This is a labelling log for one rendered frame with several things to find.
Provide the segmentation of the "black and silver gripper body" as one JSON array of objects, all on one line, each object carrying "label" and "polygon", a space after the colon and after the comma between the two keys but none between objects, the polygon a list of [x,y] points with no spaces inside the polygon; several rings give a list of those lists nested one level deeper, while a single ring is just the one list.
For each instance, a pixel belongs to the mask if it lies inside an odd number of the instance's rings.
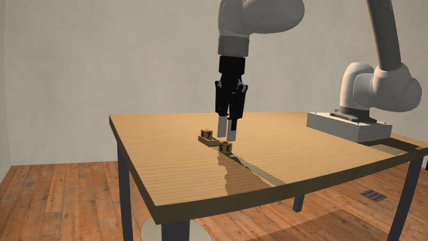
[{"label": "black and silver gripper body", "polygon": [[238,80],[242,82],[241,75],[245,73],[245,58],[234,56],[220,56],[219,73],[222,80],[226,80],[225,92],[228,92],[227,81],[231,81],[231,92],[236,93]]}]

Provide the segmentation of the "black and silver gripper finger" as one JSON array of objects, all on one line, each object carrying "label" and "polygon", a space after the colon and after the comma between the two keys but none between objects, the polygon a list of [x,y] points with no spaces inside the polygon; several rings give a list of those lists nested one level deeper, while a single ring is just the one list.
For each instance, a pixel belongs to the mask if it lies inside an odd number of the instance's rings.
[{"label": "black and silver gripper finger", "polygon": [[217,137],[226,137],[227,130],[227,116],[229,115],[229,96],[225,92],[226,80],[215,81],[216,95],[215,95],[215,112],[219,115],[218,133]]},{"label": "black and silver gripper finger", "polygon": [[245,95],[248,85],[244,85],[240,79],[238,80],[237,92],[231,92],[231,81],[227,81],[228,96],[229,96],[229,118],[227,142],[236,141],[237,120],[243,117],[243,110],[245,104]]}]

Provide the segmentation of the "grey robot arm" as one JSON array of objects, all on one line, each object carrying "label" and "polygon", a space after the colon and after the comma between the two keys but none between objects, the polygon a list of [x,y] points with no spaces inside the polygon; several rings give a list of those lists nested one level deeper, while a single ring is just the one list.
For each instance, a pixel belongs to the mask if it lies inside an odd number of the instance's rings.
[{"label": "grey robot arm", "polygon": [[[407,112],[421,100],[420,83],[401,62],[391,0],[365,0],[378,66],[367,63],[348,66],[343,77],[340,107],[330,116],[351,122],[377,123],[369,117],[371,107]],[[220,0],[217,16],[218,54],[247,57],[253,33],[290,30],[303,19],[302,0]]]}]

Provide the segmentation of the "orange wooden cube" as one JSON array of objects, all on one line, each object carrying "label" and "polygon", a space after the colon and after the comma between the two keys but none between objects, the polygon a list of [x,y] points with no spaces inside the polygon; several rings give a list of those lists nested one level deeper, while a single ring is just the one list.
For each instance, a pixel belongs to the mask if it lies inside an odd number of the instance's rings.
[{"label": "orange wooden cube", "polygon": [[219,151],[222,153],[231,153],[232,152],[232,143],[227,141],[219,142]]},{"label": "orange wooden cube", "polygon": [[212,139],[213,131],[210,129],[201,129],[201,136],[205,139]]}]

